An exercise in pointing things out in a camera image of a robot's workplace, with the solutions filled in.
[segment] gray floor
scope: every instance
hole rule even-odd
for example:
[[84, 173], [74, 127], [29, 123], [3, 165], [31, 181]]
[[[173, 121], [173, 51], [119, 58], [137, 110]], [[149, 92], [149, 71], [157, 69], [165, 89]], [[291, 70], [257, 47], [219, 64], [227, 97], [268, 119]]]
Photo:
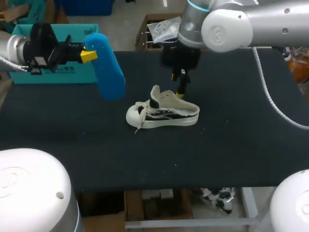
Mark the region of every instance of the gray floor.
[[[259, 0], [260, 3], [273, 0]], [[70, 23], [97, 23], [101, 32], [105, 34], [114, 51], [135, 50], [135, 38], [142, 20], [148, 13], [180, 13], [183, 12], [186, 0], [167, 0], [168, 6], [164, 7], [163, 0], [136, 0], [136, 3], [125, 3], [125, 0], [115, 0], [113, 13], [104, 17], [70, 17]], [[254, 195], [259, 210], [264, 206], [266, 199], [273, 188], [254, 188]], [[195, 218], [222, 218], [243, 217], [244, 209], [241, 199], [234, 200], [234, 211], [231, 215], [216, 210], [213, 205], [194, 205]], [[193, 229], [173, 229], [175, 232], [190, 231]], [[246, 227], [238, 228], [201, 228], [194, 231], [201, 232], [246, 232]]]

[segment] cable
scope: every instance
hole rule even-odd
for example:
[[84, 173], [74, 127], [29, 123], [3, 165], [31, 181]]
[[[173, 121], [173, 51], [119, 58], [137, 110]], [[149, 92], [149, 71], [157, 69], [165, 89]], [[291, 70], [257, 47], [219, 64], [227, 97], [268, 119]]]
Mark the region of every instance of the cable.
[[21, 66], [21, 65], [17, 65], [17, 64], [14, 64], [12, 62], [10, 62], [9, 60], [7, 60], [6, 58], [0, 56], [0, 61], [9, 65], [10, 67], [14, 68], [15, 70], [19, 70], [19, 71], [22, 71], [22, 72], [28, 72], [28, 70], [26, 70], [27, 68], [29, 68], [28, 66]]
[[264, 92], [266, 94], [266, 97], [269, 101], [269, 103], [271, 104], [271, 106], [275, 109], [275, 111], [281, 116], [283, 117], [286, 121], [288, 121], [289, 123], [291, 123], [292, 125], [300, 128], [300, 129], [304, 129], [304, 130], [309, 130], [309, 126], [304, 126], [304, 125], [301, 125], [297, 122], [294, 122], [293, 120], [291, 120], [287, 115], [285, 115], [277, 106], [276, 104], [274, 103], [274, 101], [272, 100], [269, 92], [268, 92], [268, 89], [267, 89], [267, 86], [266, 86], [266, 82], [265, 82], [265, 78], [264, 78], [264, 74], [263, 74], [263, 69], [262, 69], [262, 65], [261, 65], [261, 61], [260, 61], [260, 58], [259, 58], [259, 54], [257, 53], [257, 50], [256, 50], [256, 47], [253, 47], [252, 48], [253, 50], [253, 54], [254, 54], [254, 57], [255, 57], [255, 60], [256, 60], [256, 64], [257, 64], [257, 68], [259, 70], [259, 73], [260, 73], [260, 78], [261, 78], [261, 81], [262, 81], [262, 86], [263, 86], [263, 89], [264, 89]]

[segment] black mat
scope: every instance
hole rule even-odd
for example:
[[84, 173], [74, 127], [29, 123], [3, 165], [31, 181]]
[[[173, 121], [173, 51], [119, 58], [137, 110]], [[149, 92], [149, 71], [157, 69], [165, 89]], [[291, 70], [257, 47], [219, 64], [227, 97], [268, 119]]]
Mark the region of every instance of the black mat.
[[[197, 124], [140, 130], [126, 111], [153, 85], [176, 89], [160, 53], [118, 52], [127, 97], [105, 102], [96, 85], [15, 85], [0, 111], [0, 149], [36, 148], [57, 157], [76, 190], [275, 186], [309, 168], [309, 131], [267, 101], [251, 50], [204, 53], [185, 100]], [[309, 125], [309, 108], [284, 60], [259, 50], [269, 92], [290, 118]]]

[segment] black and white shoe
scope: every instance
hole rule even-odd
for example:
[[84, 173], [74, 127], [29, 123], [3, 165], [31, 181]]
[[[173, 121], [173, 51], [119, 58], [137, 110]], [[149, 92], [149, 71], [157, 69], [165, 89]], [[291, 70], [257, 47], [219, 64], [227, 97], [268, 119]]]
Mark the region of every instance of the black and white shoe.
[[191, 126], [197, 122], [199, 107], [179, 99], [167, 90], [160, 93], [160, 87], [154, 86], [150, 99], [137, 102], [126, 113], [126, 121], [138, 129], [162, 126]]

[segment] white shoelace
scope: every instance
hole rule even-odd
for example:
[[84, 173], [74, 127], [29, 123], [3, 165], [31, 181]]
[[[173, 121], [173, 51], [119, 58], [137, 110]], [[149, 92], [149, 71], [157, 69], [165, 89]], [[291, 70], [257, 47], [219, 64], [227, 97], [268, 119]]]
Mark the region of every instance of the white shoelace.
[[141, 126], [143, 125], [144, 121], [146, 120], [146, 115], [147, 115], [147, 110], [148, 110], [148, 107], [149, 107], [149, 102], [146, 101], [146, 102], [141, 102], [141, 101], [138, 101], [135, 103], [135, 105], [137, 107], [143, 107], [141, 113], [140, 113], [140, 124], [138, 125], [137, 127], [137, 130], [135, 131], [134, 134], [136, 134], [136, 132], [141, 128]]

